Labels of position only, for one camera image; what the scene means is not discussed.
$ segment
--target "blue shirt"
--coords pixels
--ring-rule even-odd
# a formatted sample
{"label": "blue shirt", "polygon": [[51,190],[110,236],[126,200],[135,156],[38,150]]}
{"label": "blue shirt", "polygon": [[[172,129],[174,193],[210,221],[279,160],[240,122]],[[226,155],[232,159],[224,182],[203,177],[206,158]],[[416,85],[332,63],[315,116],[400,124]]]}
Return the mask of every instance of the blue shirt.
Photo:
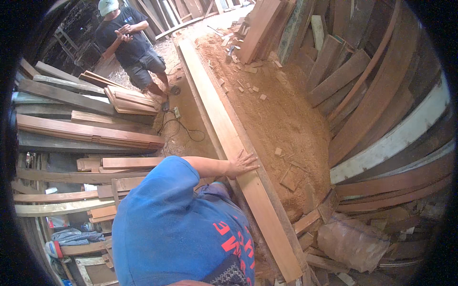
{"label": "blue shirt", "polygon": [[245,215],[218,195],[196,196],[199,179],[186,160],[170,156],[121,201],[112,228],[120,285],[210,283],[210,275],[227,273],[221,266],[230,258],[245,285],[254,285],[254,243]]}

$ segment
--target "sawdust-covered floor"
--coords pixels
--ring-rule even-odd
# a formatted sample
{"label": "sawdust-covered floor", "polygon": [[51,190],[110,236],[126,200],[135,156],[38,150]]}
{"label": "sawdust-covered floor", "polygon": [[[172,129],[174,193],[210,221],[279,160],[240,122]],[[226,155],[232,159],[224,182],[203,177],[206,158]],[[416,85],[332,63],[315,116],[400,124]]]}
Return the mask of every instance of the sawdust-covered floor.
{"label": "sawdust-covered floor", "polygon": [[[315,189],[315,207],[329,190],[329,131],[325,119],[305,100],[301,85],[306,81],[306,76],[296,65],[289,64],[278,68],[272,62],[277,59],[275,53],[263,61],[263,66],[258,67],[256,74],[238,70],[233,62],[225,62],[226,47],[221,46],[221,37],[207,25],[218,29],[222,34],[228,34],[230,31],[227,28],[231,26],[231,22],[245,16],[252,7],[251,5],[212,16],[179,30],[179,33],[186,35],[198,45],[197,49],[204,59],[210,60],[215,76],[225,81],[223,86],[229,90],[227,96],[276,187],[290,220],[295,222],[302,215],[306,205],[307,196],[304,195],[303,188],[306,183],[311,183]],[[171,97],[170,108],[178,107],[180,121],[188,129],[204,130],[189,85],[183,71],[179,69],[180,61],[172,39],[158,42],[154,48],[165,59],[166,72],[170,75],[171,83],[182,88],[179,96]],[[155,82],[160,82],[156,76],[153,75],[153,78]],[[120,66],[109,75],[109,79],[135,89]],[[247,88],[240,92],[237,80],[244,86],[249,83],[258,87],[259,92],[250,93]],[[259,99],[261,94],[267,96],[265,101]],[[163,113],[159,113],[154,124],[156,130],[161,128],[162,117]],[[173,118],[174,115],[168,113],[164,120]],[[190,135],[194,139],[192,140],[183,127],[178,132],[177,130],[177,122],[167,123],[164,127],[162,136],[167,141],[164,155],[216,158],[208,138],[202,142],[194,141],[202,138],[200,132],[191,132]],[[274,155],[277,147],[283,150],[281,156]],[[290,162],[297,162],[306,170],[299,188],[294,192],[280,184]]]}

